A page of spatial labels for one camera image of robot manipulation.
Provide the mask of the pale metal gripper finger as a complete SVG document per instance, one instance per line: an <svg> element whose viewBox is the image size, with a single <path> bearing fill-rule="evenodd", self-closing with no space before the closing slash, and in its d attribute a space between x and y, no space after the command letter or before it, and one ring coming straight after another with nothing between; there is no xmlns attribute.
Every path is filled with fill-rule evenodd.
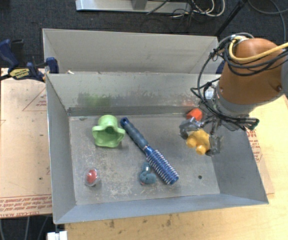
<svg viewBox="0 0 288 240"><path fill-rule="evenodd" d="M189 132L197 131L203 126L204 126L204 122L201 120L197 120L194 117L186 119L179 125L180 136L183 139L187 139L189 136Z"/></svg>
<svg viewBox="0 0 288 240"><path fill-rule="evenodd" d="M223 136L213 134L209 137L210 149L206 152L207 156L213 157L221 152Z"/></svg>

